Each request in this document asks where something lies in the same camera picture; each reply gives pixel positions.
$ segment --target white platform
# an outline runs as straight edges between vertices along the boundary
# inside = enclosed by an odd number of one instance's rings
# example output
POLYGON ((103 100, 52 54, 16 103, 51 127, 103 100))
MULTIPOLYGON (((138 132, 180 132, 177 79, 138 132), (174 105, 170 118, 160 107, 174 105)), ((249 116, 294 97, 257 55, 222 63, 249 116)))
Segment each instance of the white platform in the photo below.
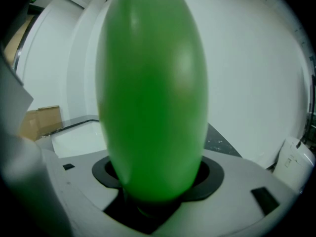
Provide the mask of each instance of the white platform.
POLYGON ((107 148, 99 122, 90 121, 51 135, 59 158, 85 155, 107 148))
MULTIPOLYGON (((152 236, 208 237, 230 234, 261 236, 266 230, 272 228, 278 222, 278 219, 283 217, 287 212, 287 208, 296 198, 290 188, 270 172, 251 161, 209 150, 204 150, 204 155, 218 162, 224 169, 225 177, 222 185, 205 200, 182 203, 176 212, 152 233, 152 236), (265 187, 279 202, 279 206, 267 216, 264 215, 250 192, 252 189, 260 187, 265 187)), ((75 166, 65 172, 69 183, 76 186, 100 212, 111 203, 118 192, 116 189, 101 185, 92 175, 91 169, 94 163, 105 156, 107 156, 107 151, 100 151, 59 160, 60 164, 71 163, 75 166)), ((62 196, 65 200, 69 199, 66 191, 62 196)), ((79 202, 80 198, 71 200, 71 203, 75 204, 76 201, 79 202)), ((70 209, 70 212, 75 210, 79 210, 79 208, 74 207, 74 209, 70 209)), ((84 217, 82 212, 81 214, 73 214, 74 221, 80 221, 80 217, 84 217)), ((130 236, 134 234, 142 236, 141 233, 132 229, 129 229, 130 232, 127 235, 125 235, 126 233, 122 234, 121 231, 126 231, 126 227, 104 213, 99 216, 91 214, 91 217, 86 218, 86 220, 86 231, 94 227, 94 233, 99 233, 102 229, 103 234, 107 234, 111 226, 116 228, 116 232, 109 233, 108 236, 130 236), (100 222, 98 217, 101 216, 105 216, 106 219, 104 218, 100 222)))

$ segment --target white panel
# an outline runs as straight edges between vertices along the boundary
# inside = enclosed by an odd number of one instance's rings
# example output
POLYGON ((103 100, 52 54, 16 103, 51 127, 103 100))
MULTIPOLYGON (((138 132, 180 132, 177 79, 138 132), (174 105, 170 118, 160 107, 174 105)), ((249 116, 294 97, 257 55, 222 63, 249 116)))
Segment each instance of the white panel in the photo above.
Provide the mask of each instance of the white panel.
POLYGON ((100 123, 95 121, 52 134, 51 141, 59 158, 85 155, 107 148, 100 123))
POLYGON ((84 81, 85 59, 90 35, 105 0, 92 0, 83 11, 73 31, 67 66, 67 81, 63 91, 66 93, 71 119, 87 115, 85 105, 84 81))
POLYGON ((29 110, 60 105, 68 120, 67 105, 61 101, 66 54, 82 8, 69 0, 53 0, 33 25, 19 59, 17 74, 34 101, 29 110))
POLYGON ((95 94, 95 68, 97 62, 97 50, 99 46, 99 39, 101 30, 104 27, 104 19, 108 11, 110 2, 106 2, 93 26, 91 37, 89 40, 87 55, 84 69, 84 95, 86 102, 86 110, 88 115, 98 115, 97 100, 95 94))
POLYGON ((246 159, 268 167, 306 120, 301 48, 258 0, 186 0, 208 66, 208 121, 246 159))

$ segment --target cardboard box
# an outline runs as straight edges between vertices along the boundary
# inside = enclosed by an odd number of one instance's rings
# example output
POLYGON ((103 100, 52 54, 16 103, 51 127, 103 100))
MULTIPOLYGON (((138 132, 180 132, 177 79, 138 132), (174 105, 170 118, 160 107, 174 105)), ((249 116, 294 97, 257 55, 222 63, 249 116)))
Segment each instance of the cardboard box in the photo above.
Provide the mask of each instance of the cardboard box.
POLYGON ((26 113, 19 135, 36 141, 62 127, 59 106, 43 107, 26 113))

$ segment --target white container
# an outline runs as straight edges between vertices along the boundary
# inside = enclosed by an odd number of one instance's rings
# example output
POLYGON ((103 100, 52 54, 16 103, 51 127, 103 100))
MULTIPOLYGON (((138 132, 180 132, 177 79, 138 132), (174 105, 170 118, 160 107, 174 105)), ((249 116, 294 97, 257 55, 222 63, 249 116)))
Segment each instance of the white container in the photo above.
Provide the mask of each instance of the white container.
POLYGON ((299 193, 313 170, 315 157, 303 143, 297 148, 298 144, 298 139, 286 138, 273 175, 299 193))

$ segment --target blurry object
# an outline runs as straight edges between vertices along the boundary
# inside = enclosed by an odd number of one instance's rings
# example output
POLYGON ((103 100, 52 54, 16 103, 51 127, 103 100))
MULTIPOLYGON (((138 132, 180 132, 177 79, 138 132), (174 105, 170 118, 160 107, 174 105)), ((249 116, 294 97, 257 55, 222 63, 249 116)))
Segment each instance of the blurry object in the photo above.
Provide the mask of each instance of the blurry object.
POLYGON ((43 107, 26 112, 19 135, 36 141, 62 127, 59 106, 43 107))
POLYGON ((104 24, 96 93, 111 162, 133 198, 172 201, 193 184, 207 132, 195 21, 185 0, 112 0, 104 24))
POLYGON ((300 140, 288 137, 280 150, 273 175, 296 192, 301 192, 314 165, 312 152, 300 140))

